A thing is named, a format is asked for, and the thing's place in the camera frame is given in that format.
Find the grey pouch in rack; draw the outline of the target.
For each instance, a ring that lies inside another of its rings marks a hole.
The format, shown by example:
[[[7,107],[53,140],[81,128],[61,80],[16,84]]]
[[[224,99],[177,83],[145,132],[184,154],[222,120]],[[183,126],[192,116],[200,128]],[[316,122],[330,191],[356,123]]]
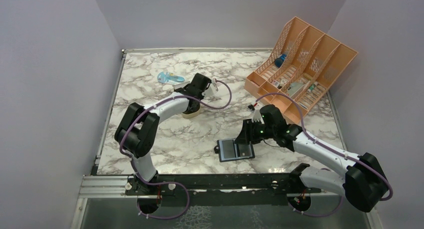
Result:
[[[304,83],[295,81],[287,88],[286,94],[294,100],[303,91],[304,87]]]

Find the blue round object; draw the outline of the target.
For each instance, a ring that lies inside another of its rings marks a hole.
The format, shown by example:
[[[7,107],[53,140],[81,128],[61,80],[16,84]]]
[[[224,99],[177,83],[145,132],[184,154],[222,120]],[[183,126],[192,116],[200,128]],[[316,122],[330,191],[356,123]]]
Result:
[[[280,68],[280,67],[283,65],[283,63],[284,63],[284,61],[286,60],[286,58],[287,58],[287,55],[286,55],[285,53],[283,53],[283,54],[279,55],[279,57],[277,57],[277,58],[274,60],[274,65],[275,65],[277,68]]]

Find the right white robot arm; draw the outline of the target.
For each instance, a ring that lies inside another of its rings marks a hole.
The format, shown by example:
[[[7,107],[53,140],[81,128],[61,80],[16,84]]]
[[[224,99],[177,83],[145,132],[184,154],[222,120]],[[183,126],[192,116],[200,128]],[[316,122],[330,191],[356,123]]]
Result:
[[[321,170],[306,166],[288,179],[289,188],[300,193],[306,188],[326,190],[343,196],[356,209],[370,212],[389,191],[387,177],[378,159],[366,152],[363,155],[333,148],[311,135],[297,124],[287,123],[282,113],[269,104],[245,119],[238,145],[258,144],[272,139],[279,147],[306,155],[326,166]]]

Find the gold oval tray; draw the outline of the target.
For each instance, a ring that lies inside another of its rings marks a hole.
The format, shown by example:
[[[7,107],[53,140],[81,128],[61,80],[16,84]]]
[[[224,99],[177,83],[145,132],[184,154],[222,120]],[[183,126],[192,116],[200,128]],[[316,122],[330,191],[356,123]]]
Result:
[[[198,105],[197,107],[193,107],[191,109],[188,109],[187,111],[184,111],[182,113],[182,117],[185,119],[191,119],[194,117],[197,117],[201,112],[201,106]]]

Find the black card holder wallet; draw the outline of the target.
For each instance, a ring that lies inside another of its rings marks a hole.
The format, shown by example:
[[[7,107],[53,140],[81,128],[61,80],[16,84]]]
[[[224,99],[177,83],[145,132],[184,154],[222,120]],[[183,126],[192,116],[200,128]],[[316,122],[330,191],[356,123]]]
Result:
[[[256,157],[252,144],[236,144],[234,138],[217,140],[213,150],[218,155],[221,163],[254,159]]]

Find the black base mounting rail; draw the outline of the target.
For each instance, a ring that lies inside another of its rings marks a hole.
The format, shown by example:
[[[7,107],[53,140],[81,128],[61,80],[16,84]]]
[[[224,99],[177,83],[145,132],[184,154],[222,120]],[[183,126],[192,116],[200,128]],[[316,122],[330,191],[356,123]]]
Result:
[[[127,178],[125,195],[164,207],[286,206],[288,197],[321,193],[295,182],[289,173],[160,174],[153,185]]]

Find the black credit card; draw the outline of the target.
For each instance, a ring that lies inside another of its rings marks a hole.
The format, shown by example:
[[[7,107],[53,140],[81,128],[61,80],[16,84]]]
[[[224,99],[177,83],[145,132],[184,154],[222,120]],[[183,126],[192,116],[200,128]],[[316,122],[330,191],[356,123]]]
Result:
[[[250,144],[238,144],[237,155],[240,158],[251,158],[253,156],[252,146]]]
[[[221,151],[224,159],[234,158],[236,156],[234,140],[227,139],[221,141]]]

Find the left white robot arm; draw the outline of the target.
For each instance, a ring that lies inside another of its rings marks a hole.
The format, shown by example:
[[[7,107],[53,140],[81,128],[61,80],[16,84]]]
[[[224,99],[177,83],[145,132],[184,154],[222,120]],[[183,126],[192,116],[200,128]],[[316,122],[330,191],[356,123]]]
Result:
[[[144,194],[152,194],[157,189],[154,178],[157,170],[150,155],[160,123],[170,117],[192,112],[200,107],[200,102],[213,92],[216,85],[212,79],[196,73],[187,85],[177,88],[169,96],[150,105],[130,104],[118,125],[114,139],[119,143],[119,151],[130,158],[135,174],[140,178],[138,188]]]

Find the orange file organizer rack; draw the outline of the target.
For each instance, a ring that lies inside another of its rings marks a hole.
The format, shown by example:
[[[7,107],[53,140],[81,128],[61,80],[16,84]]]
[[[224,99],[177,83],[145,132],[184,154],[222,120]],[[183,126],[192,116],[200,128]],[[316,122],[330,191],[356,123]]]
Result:
[[[280,68],[274,60],[287,57]],[[275,105],[289,123],[300,123],[317,102],[328,92],[337,78],[357,56],[357,51],[334,39],[299,17],[288,21],[268,59],[250,73],[244,89],[260,102]],[[273,80],[287,79],[281,89]],[[303,91],[292,99],[287,95],[293,82],[304,83]],[[308,88],[318,82],[312,92]]]

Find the blue blister pack item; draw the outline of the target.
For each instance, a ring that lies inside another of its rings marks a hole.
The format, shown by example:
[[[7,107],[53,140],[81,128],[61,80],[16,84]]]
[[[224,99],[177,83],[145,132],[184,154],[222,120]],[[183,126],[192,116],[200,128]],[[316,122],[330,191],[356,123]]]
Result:
[[[157,75],[156,79],[159,83],[173,85],[173,86],[182,84],[186,81],[185,78],[182,76],[176,75],[171,72],[165,72],[165,71],[161,71]]]

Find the small box in rack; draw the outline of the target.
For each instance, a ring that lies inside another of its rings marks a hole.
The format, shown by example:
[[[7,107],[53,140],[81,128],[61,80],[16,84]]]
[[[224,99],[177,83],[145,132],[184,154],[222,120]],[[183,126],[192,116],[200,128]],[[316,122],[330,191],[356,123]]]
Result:
[[[275,86],[276,88],[281,89],[287,84],[287,82],[288,80],[286,78],[280,78],[280,79],[273,80],[271,84]]]

